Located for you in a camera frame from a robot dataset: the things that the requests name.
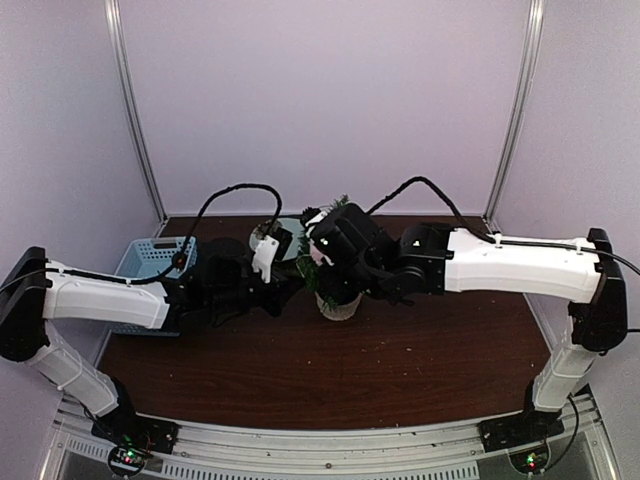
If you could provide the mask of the small green christmas tree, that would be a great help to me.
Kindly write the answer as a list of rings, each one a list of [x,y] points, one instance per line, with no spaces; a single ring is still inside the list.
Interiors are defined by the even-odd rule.
[[[320,313],[334,322],[352,318],[362,294],[330,265],[326,257],[312,244],[309,235],[312,228],[326,215],[348,202],[349,197],[343,194],[329,205],[306,207],[300,217],[303,230],[299,235],[295,264],[306,288],[315,295]]]

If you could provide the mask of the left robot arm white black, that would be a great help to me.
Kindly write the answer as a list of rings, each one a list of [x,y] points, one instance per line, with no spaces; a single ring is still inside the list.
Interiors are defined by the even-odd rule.
[[[1,356],[33,366],[121,443],[133,444],[143,436],[144,424],[125,386],[90,366],[51,321],[97,320],[179,332],[253,309],[276,317],[304,284],[276,268],[279,250],[271,236],[252,253],[232,238],[198,244],[187,236],[165,269],[126,278],[72,269],[31,247],[1,285]]]

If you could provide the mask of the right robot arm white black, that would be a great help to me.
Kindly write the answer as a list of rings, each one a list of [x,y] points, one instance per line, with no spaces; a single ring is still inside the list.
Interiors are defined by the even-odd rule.
[[[398,239],[359,206],[307,208],[301,218],[323,265],[364,294],[391,304],[413,294],[500,291],[568,302],[568,326],[513,419],[519,440],[535,440],[555,421],[595,358],[628,331],[626,284],[606,232],[539,240],[486,234],[466,225],[419,223]]]

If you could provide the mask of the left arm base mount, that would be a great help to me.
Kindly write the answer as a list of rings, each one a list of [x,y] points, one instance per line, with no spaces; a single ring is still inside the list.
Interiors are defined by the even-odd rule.
[[[175,422],[141,417],[134,426],[114,429],[96,422],[91,434],[108,440],[118,447],[134,449],[140,452],[172,454],[179,433]]]

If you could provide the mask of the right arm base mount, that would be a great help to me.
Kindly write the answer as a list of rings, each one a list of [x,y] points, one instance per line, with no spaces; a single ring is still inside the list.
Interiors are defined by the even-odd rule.
[[[560,435],[565,431],[560,415],[560,410],[542,411],[527,402],[519,413],[481,421],[478,430],[484,451],[511,449]]]

